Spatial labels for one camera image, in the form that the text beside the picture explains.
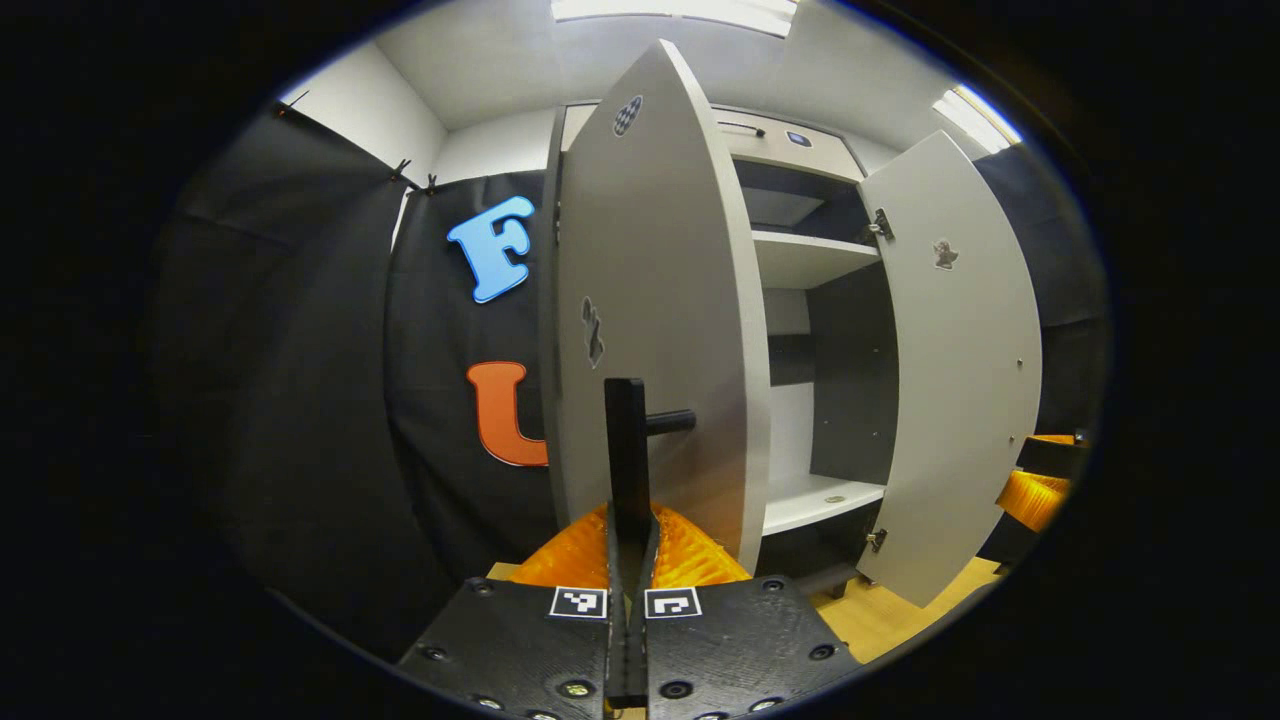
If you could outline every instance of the cabinet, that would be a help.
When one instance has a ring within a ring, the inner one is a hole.
[[[864,177],[833,133],[713,108],[666,41],[559,127],[540,337],[562,519],[608,500],[603,379],[637,377],[650,413],[698,415],[650,439],[657,502],[748,570],[762,538],[879,502],[858,569],[932,600],[1000,518],[1039,398],[1030,278],[965,155],[938,132]]]

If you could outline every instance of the checkerboard sticker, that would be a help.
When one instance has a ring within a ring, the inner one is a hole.
[[[613,115],[613,135],[622,137],[626,135],[627,128],[631,123],[636,122],[636,115],[640,114],[640,105],[644,104],[644,96],[636,95],[618,110],[617,115]]]
[[[692,618],[703,614],[698,588],[663,588],[644,591],[645,620]]]
[[[609,611],[608,593],[599,588],[556,588],[550,615],[604,620]]]

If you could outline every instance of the black curtain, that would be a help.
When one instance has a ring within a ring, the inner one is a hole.
[[[383,398],[407,183],[279,110],[189,183],[157,242],[152,425],[251,573],[394,660],[452,593],[410,511]]]
[[[495,561],[522,562],[556,534],[547,468],[518,468],[480,443],[476,363],[513,361],[527,375],[516,388],[520,429],[543,439],[538,366],[541,170],[488,176],[415,192],[392,255],[387,297],[387,405],[415,512],[454,582],[484,575]],[[529,278],[485,302],[449,229],[512,196],[534,204],[516,218],[530,237]]]
[[[1110,343],[1101,255],[1074,200],[1024,145],[974,167],[1018,236],[1036,293],[1043,352],[1036,432],[1092,429]]]

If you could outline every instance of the blue letter f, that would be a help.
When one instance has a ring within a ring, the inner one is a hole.
[[[476,302],[489,302],[529,277],[529,268],[512,265],[504,251],[512,250],[517,255],[529,252],[529,233],[520,220],[509,218],[532,214],[534,204],[517,195],[449,231],[449,242],[462,246],[476,277],[476,288],[471,293]],[[493,224],[503,218],[508,220],[502,224],[502,233],[494,234]]]

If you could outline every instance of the door hinge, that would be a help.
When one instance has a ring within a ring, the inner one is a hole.
[[[868,224],[858,233],[858,242],[860,245],[876,245],[877,234],[884,237],[886,242],[893,241],[893,228],[890,227],[883,208],[876,209],[876,222]]]
[[[867,534],[867,542],[872,546],[872,552],[879,552],[879,548],[884,544],[884,538],[888,537],[888,530],[881,528],[874,533]]]

